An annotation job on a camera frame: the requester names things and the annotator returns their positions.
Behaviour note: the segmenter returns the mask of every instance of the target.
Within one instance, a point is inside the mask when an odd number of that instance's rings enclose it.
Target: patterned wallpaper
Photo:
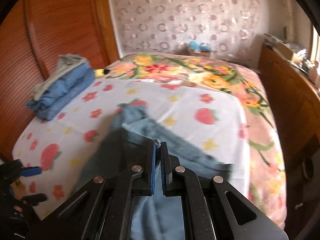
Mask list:
[[[121,56],[184,54],[196,40],[219,58],[247,57],[260,21],[259,0],[109,0]]]

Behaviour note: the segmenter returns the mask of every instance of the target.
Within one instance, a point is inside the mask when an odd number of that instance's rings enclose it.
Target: wooden dresser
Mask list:
[[[265,46],[259,70],[276,120],[284,161],[289,167],[291,162],[301,159],[300,150],[312,137],[320,141],[320,98],[302,73]]]

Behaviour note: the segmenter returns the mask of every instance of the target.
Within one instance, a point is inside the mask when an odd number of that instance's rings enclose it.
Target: gray fabric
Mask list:
[[[31,96],[34,101],[39,101],[44,92],[59,78],[67,74],[72,69],[80,66],[87,59],[81,57],[79,55],[66,54],[59,55],[57,61],[56,70],[52,73],[52,75],[43,83],[37,84],[33,87]]]
[[[109,135],[82,170],[75,190],[97,175],[110,178],[125,168],[132,167],[137,157],[147,154],[151,138],[167,142],[171,155],[180,164],[196,174],[211,178],[215,175],[228,179],[231,164],[219,163],[200,149],[165,129],[146,114],[144,106],[126,106],[115,117]],[[159,163],[156,167],[155,195],[137,197],[132,218],[132,240],[182,240],[184,236],[183,214],[180,197],[164,197]]]

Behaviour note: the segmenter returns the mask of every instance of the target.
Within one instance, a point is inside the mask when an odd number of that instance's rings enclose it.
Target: folded clothes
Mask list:
[[[70,73],[71,70],[82,65],[85,62],[87,62],[87,59],[79,55],[59,55],[56,70],[46,81],[34,86],[31,94],[32,99],[38,101],[42,97],[43,93],[45,93],[53,83],[55,83],[61,77],[63,77],[67,73]],[[69,87],[72,87],[72,82],[75,82],[76,78],[74,78],[73,76],[69,76],[68,78],[65,78],[65,81]]]
[[[157,145],[167,142],[169,153],[177,156],[181,165],[197,175],[206,178],[220,175],[226,179],[231,175],[231,164],[218,162],[162,127],[148,117],[144,106],[125,106],[115,117],[109,135],[84,166],[74,191],[97,175],[114,177],[135,165],[138,156],[147,154],[150,140]],[[163,196],[159,165],[156,168],[155,195],[137,197],[135,201],[130,239],[185,239],[181,198]]]
[[[93,69],[87,62],[83,63],[53,83],[39,101],[31,100],[26,106],[39,118],[50,121],[94,79]]]

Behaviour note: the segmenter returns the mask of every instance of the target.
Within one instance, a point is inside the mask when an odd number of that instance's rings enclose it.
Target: white bedsheet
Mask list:
[[[123,103],[146,105],[149,116],[176,135],[218,161],[234,163],[230,182],[248,195],[249,145],[244,111],[237,98],[172,84],[101,79],[52,121],[34,118],[14,147],[14,159],[43,169],[41,175],[21,178],[28,194],[48,197],[35,207],[41,219],[66,200]]]

